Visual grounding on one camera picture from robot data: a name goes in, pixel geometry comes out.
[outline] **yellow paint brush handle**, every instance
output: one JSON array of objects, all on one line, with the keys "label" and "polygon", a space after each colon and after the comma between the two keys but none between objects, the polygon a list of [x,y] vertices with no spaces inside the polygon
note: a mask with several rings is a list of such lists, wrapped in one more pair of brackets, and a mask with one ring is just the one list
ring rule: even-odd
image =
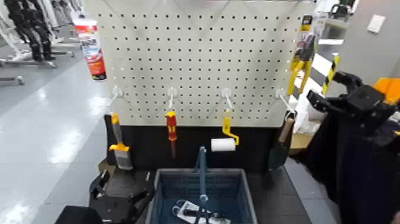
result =
[{"label": "yellow paint brush handle", "polygon": [[117,114],[112,113],[111,114],[111,124],[112,124],[112,129],[114,131],[115,138],[117,140],[118,144],[122,144],[122,130],[121,130],[121,125],[120,125],[120,119]]}]

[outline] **plastic basket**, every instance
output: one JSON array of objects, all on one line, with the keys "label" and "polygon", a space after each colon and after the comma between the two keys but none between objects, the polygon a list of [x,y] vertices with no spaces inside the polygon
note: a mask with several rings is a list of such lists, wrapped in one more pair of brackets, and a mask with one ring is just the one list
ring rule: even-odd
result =
[{"label": "plastic basket", "polygon": [[[155,177],[155,195],[149,205],[146,224],[186,223],[174,216],[171,208],[177,200],[200,205],[200,177],[195,169],[159,169]],[[205,174],[207,209],[223,213],[231,223],[257,224],[246,174],[242,169],[210,169]]]}]

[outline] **yellow roller handle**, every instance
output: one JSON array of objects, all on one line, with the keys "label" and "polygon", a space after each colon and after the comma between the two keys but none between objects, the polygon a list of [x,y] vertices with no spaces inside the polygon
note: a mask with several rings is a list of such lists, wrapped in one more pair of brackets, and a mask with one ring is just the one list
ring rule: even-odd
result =
[{"label": "yellow roller handle", "polygon": [[234,138],[235,145],[239,145],[239,137],[230,133],[230,117],[229,116],[224,117],[223,124],[222,124],[222,132],[225,135]]},{"label": "yellow roller handle", "polygon": [[299,61],[295,69],[293,69],[292,75],[289,80],[289,86],[287,87],[287,93],[286,95],[290,96],[293,94],[293,90],[295,88],[295,80],[297,77],[297,73],[299,73],[300,70],[303,69],[305,62],[304,61]]}]

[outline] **yellow black striped post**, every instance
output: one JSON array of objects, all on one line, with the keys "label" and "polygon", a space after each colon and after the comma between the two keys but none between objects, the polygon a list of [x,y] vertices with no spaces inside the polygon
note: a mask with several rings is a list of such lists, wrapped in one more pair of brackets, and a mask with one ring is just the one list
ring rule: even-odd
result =
[{"label": "yellow black striped post", "polygon": [[339,60],[340,60],[340,56],[335,55],[333,57],[332,66],[330,67],[328,76],[326,76],[325,82],[322,85],[322,94],[323,95],[326,95],[326,91],[328,90],[329,83],[330,83],[330,81],[332,81],[333,77],[335,76],[335,68],[336,68],[336,66],[338,66]]}]

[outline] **yellow tool packaging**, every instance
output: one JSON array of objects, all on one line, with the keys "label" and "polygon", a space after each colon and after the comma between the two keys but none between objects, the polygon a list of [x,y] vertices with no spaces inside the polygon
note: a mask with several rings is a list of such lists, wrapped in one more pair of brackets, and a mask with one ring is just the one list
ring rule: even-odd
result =
[{"label": "yellow tool packaging", "polygon": [[292,95],[295,88],[295,80],[299,71],[304,72],[304,77],[299,88],[299,94],[303,92],[304,86],[307,83],[307,79],[311,73],[311,65],[313,63],[315,53],[315,35],[310,33],[305,42],[304,46],[295,52],[292,64],[290,65],[290,70],[292,75],[289,79],[289,86],[287,87],[287,95]]},{"label": "yellow tool packaging", "polygon": [[292,75],[289,79],[289,86],[287,87],[287,95],[292,95],[295,80],[299,71],[303,70],[304,77],[301,82],[299,93],[303,92],[304,86],[307,79],[310,76],[311,65],[313,63],[315,53],[315,34],[310,33],[311,24],[313,23],[313,17],[311,15],[303,16],[303,20],[300,26],[300,32],[298,35],[297,49],[290,65]]}]

